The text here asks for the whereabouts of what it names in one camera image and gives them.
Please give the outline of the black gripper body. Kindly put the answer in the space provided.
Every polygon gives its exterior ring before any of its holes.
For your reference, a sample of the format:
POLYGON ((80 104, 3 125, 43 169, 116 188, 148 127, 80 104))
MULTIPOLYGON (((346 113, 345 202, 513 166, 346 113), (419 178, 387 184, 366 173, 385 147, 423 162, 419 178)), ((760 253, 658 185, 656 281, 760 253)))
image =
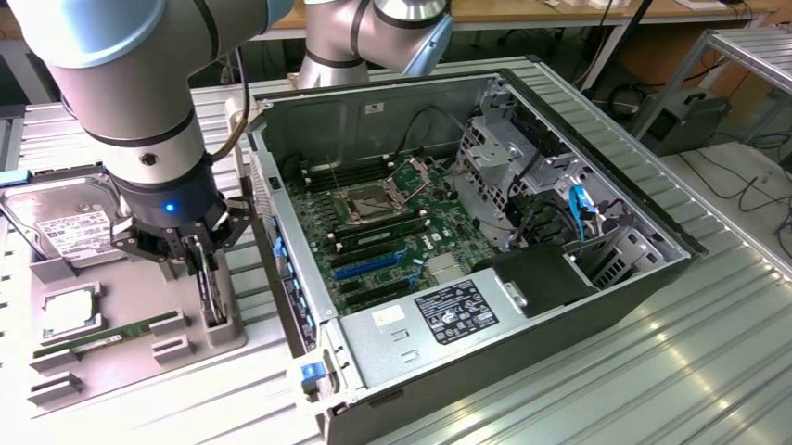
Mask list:
POLYGON ((212 244, 222 240, 227 234, 222 222, 227 204, 208 159, 199 160, 182 176, 166 183, 139 184, 116 176, 112 181, 131 210, 131 222, 118 220, 112 226, 112 241, 134 225, 156 235, 172 229, 179 237, 196 235, 212 244))

